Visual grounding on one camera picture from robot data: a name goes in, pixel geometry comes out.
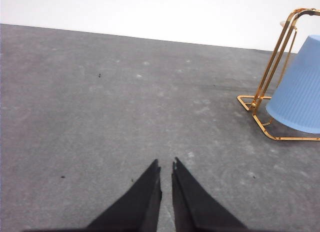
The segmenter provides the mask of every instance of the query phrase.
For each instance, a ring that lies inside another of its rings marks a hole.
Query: lamp
[[[298,8],[289,14],[255,95],[239,95],[237,97],[243,107],[252,113],[263,133],[270,139],[277,141],[320,141],[320,137],[312,136],[274,136],[267,130],[273,119],[276,119],[280,123],[299,131],[320,133],[320,35],[310,35],[307,38],[285,73],[297,35],[295,25],[302,15],[320,16],[320,10]],[[272,97],[266,96],[268,87],[292,35],[293,38],[277,83],[277,89]],[[271,115],[269,121],[264,123],[257,115],[263,100],[270,100],[266,105],[266,110]]]

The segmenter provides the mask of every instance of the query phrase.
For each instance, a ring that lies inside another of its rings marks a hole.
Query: floor
[[[1,231],[81,228],[178,156],[252,229],[320,231],[320,143],[267,138],[236,97],[270,52],[1,25]]]

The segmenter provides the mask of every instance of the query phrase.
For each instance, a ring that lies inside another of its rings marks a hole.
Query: white speck
[[[234,115],[236,116],[236,117],[239,117],[239,118],[241,118],[242,117],[242,114],[240,114],[240,113],[238,113],[238,112],[234,112]]]
[[[188,153],[188,157],[189,157],[189,158],[193,158],[193,157],[195,157],[195,154],[194,154],[193,152],[189,152],[189,153]]]
[[[253,173],[253,172],[249,171],[249,172],[248,172],[248,175],[249,175],[249,176],[254,176],[254,175],[255,175],[255,173]]]
[[[286,169],[285,169],[285,168],[282,168],[282,167],[280,167],[280,166],[277,165],[277,164],[275,164],[275,165],[273,166],[273,168],[274,168],[275,170],[277,170],[277,171],[280,171],[280,172],[286,172]]]
[[[204,113],[204,112],[206,112],[206,111],[209,111],[210,109],[208,108],[208,107],[204,107],[204,108],[202,108],[202,109],[200,109],[200,110],[197,110],[197,111],[195,111],[195,113],[197,114],[197,115],[200,115],[200,114],[202,114],[202,113]]]
[[[305,177],[309,177],[309,175],[306,172],[300,171],[300,173]]]
[[[209,99],[203,99],[202,102],[206,105],[209,105],[211,103]]]

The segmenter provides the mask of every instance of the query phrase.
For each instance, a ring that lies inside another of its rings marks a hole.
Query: wall
[[[1,23],[273,50],[279,22],[299,7],[320,0],[1,0]],[[320,17],[297,26],[295,52],[320,34]]]

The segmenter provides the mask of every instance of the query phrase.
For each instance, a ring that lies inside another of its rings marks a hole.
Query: metal stand
[[[257,111],[261,105],[261,102],[265,99],[269,100],[271,99],[271,96],[265,96],[267,89],[270,85],[270,82],[275,74],[275,71],[279,65],[279,62],[284,54],[284,51],[287,47],[287,44],[293,34],[294,35],[291,41],[291,45],[289,48],[289,52],[287,54],[287,57],[285,59],[284,66],[282,68],[282,72],[279,78],[279,81],[277,85],[280,84],[282,77],[285,73],[287,63],[291,54],[291,49],[293,47],[293,44],[295,42],[295,38],[297,35],[297,28],[296,23],[297,20],[303,16],[303,15],[310,15],[310,16],[320,16],[320,10],[315,8],[298,8],[292,11],[288,18],[285,21],[285,24],[283,25],[282,32],[279,36],[279,39],[275,45],[275,48],[273,50],[273,53],[271,55],[271,58],[268,62],[268,65],[265,69],[265,72],[261,78],[260,84],[256,90],[255,95],[239,95],[237,97],[238,101],[243,105],[243,107],[248,111],[252,112],[252,116],[256,123],[259,125],[262,132],[270,139],[276,140],[276,141],[320,141],[320,137],[279,137],[279,136],[273,136],[270,134],[270,132],[267,131],[267,126],[270,125],[273,121],[273,118],[270,118],[268,122],[263,123],[258,115]],[[244,99],[252,99],[251,102],[245,102]]]

